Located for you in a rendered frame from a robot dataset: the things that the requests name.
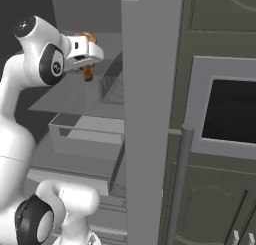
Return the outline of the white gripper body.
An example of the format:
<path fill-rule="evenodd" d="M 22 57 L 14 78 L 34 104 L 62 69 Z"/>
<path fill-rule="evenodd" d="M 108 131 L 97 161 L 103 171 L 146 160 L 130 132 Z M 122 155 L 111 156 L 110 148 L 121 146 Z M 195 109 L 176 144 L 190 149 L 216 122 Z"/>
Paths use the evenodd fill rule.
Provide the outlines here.
<path fill-rule="evenodd" d="M 67 55 L 64 70 L 75 70 L 80 67 L 101 62 L 104 59 L 103 50 L 93 42 L 84 44 L 75 42 Z"/>

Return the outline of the brown chicken drumstick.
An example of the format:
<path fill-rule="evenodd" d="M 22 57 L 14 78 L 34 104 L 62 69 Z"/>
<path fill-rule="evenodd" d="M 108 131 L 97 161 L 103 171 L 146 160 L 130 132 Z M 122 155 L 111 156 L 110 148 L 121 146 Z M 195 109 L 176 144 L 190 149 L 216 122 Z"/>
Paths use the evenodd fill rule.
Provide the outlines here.
<path fill-rule="evenodd" d="M 89 42 L 97 42 L 96 36 L 92 33 L 86 32 L 86 31 L 81 31 L 81 32 L 76 32 L 75 33 L 76 36 L 85 36 Z M 90 82 L 93 80 L 93 73 L 91 71 L 92 69 L 92 65 L 86 65 L 80 68 L 80 70 L 83 72 L 84 74 L 84 80 L 86 82 Z"/>

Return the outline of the grey fridge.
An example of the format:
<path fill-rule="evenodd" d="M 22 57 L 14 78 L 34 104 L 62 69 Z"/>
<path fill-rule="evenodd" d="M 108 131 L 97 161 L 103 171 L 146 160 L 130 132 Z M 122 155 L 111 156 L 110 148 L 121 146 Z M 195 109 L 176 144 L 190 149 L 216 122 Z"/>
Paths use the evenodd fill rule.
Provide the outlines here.
<path fill-rule="evenodd" d="M 53 0 L 53 4 L 56 24 L 61 32 L 66 35 L 80 30 L 95 33 L 98 44 L 105 52 L 105 59 L 93 68 L 94 78 L 99 78 L 100 101 L 122 105 L 124 110 L 121 0 Z M 69 72 L 68 75 L 82 78 L 80 71 Z M 37 112 L 44 115 L 50 113 L 54 118 L 60 114 Z M 60 153 L 55 150 L 50 130 L 41 139 L 37 150 L 47 148 Z M 120 152 L 124 153 L 125 169 L 125 141 Z M 88 217 L 88 222 L 104 245 L 128 245 L 126 197 L 101 195 L 99 209 Z"/>

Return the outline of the glass fridge shelf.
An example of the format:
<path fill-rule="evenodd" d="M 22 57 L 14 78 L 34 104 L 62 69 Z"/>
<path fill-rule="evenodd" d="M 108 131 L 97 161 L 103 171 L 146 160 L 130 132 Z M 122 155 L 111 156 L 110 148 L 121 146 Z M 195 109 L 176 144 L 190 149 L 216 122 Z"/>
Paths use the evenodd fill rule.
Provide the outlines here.
<path fill-rule="evenodd" d="M 122 105 L 100 101 L 99 78 L 85 82 L 79 75 L 68 75 L 34 103 L 30 110 L 106 118 L 124 118 Z"/>

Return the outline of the grey fridge door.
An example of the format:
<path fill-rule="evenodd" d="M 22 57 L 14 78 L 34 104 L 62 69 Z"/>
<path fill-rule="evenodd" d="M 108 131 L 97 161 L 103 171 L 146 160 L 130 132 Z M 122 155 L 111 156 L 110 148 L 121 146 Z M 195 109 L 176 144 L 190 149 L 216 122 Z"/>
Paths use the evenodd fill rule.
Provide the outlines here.
<path fill-rule="evenodd" d="M 121 0 L 128 245 L 157 245 L 183 0 Z"/>

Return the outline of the large clear fridge drawer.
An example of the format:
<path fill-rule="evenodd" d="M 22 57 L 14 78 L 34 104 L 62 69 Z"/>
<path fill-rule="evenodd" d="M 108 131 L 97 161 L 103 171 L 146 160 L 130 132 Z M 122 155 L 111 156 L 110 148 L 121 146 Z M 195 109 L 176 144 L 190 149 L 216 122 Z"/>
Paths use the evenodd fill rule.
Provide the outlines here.
<path fill-rule="evenodd" d="M 38 149 L 28 178 L 70 181 L 96 188 L 103 196 L 126 197 L 124 153 L 116 159 L 97 159 L 56 153 L 50 148 Z"/>

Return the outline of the olive green cupboard run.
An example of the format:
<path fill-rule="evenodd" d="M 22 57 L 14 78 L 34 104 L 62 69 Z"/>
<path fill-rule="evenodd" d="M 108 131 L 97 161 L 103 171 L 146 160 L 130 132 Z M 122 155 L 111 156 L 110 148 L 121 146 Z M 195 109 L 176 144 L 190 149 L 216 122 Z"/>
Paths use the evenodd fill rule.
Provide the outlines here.
<path fill-rule="evenodd" d="M 170 130 L 185 118 L 196 56 L 256 58 L 256 0 L 183 0 Z M 180 136 L 168 138 L 166 213 L 168 231 Z M 189 154 L 174 245 L 249 245 L 256 239 L 256 160 Z"/>

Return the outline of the grey framed built-in oven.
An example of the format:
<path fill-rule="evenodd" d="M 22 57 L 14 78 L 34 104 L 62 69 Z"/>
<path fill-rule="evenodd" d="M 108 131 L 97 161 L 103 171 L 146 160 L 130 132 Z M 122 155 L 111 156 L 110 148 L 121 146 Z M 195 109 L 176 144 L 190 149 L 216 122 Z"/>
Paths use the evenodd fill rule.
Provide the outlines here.
<path fill-rule="evenodd" d="M 256 160 L 256 58 L 196 56 L 184 122 L 194 153 Z"/>

